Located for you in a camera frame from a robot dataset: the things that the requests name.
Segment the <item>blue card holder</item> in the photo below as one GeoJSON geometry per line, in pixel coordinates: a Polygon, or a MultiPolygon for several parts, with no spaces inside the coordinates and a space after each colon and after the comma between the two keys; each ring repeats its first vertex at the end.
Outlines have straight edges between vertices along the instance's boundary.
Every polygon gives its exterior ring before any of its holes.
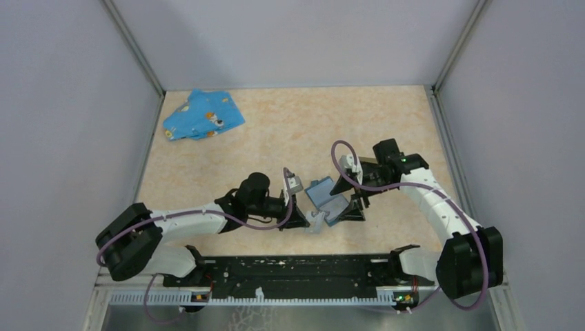
{"type": "Polygon", "coordinates": [[[342,194],[331,195],[335,182],[331,177],[310,182],[304,191],[318,212],[326,214],[324,221],[329,227],[340,222],[340,216],[349,206],[349,201],[342,194]]]}

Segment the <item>white credit card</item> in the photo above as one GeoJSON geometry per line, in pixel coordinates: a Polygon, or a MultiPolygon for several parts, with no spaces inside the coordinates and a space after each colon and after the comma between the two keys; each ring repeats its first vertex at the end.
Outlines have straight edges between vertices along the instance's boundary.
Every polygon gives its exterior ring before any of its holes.
{"type": "Polygon", "coordinates": [[[328,213],[324,211],[308,211],[305,214],[305,218],[309,222],[309,226],[304,229],[304,232],[308,234],[319,234],[327,215],[328,213]]]}

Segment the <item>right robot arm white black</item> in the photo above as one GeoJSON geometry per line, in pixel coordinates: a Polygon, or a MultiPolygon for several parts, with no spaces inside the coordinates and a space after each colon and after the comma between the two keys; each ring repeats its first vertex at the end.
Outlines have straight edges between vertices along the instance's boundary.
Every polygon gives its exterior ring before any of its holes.
{"type": "Polygon", "coordinates": [[[374,161],[362,163],[348,142],[335,141],[330,154],[340,178],[330,193],[354,189],[359,199],[391,190],[405,194],[425,216],[442,248],[433,252],[407,245],[392,250],[389,277],[397,284],[422,277],[435,283],[459,309],[475,309],[490,288],[503,282],[502,234],[468,216],[420,154],[405,154],[395,139],[380,141],[373,152],[374,161]]]}

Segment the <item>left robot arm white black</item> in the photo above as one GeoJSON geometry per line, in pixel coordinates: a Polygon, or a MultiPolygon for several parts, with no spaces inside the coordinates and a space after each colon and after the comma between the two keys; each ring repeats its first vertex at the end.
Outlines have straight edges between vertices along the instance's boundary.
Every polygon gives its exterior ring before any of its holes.
{"type": "Polygon", "coordinates": [[[259,231],[307,228],[310,224],[297,205],[301,179],[283,171],[280,195],[270,195],[270,179],[253,172],[238,188],[195,208],[151,210],[133,203],[96,237],[97,264],[108,269],[113,281],[141,273],[161,274],[172,281],[199,285],[207,275],[201,253],[176,242],[207,234],[225,234],[239,228],[259,231]]]}

